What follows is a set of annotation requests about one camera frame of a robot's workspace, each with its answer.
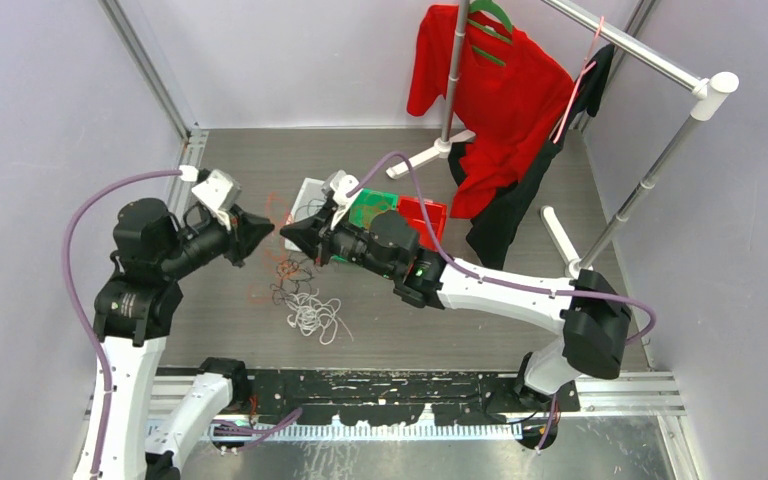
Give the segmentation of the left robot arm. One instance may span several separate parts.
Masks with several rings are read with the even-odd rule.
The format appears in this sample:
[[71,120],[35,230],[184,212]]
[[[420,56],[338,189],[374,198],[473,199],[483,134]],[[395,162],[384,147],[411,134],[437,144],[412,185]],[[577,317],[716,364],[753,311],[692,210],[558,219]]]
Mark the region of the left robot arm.
[[274,229],[266,218],[234,205],[225,227],[205,207],[200,222],[180,227],[166,204],[144,198],[124,206],[113,230],[114,272],[94,301],[93,331],[110,366],[111,405],[99,405],[92,426],[106,419],[99,474],[103,479],[179,479],[186,460],[224,409],[237,413],[252,397],[244,362],[209,357],[190,389],[153,433],[147,431],[152,387],[183,299],[179,282],[216,258],[241,267]]

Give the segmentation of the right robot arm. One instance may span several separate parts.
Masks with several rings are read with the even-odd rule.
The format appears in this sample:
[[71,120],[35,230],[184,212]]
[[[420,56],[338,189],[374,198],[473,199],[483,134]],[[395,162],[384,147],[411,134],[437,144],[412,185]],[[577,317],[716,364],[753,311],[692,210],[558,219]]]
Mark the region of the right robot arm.
[[331,216],[322,209],[280,234],[320,265],[338,256],[392,281],[394,294],[413,307],[491,313],[554,333],[521,364],[514,387],[525,409],[542,409],[581,375],[619,376],[630,311],[601,274],[552,279],[487,269],[421,246],[418,231],[395,211],[377,215],[367,229],[333,224]]

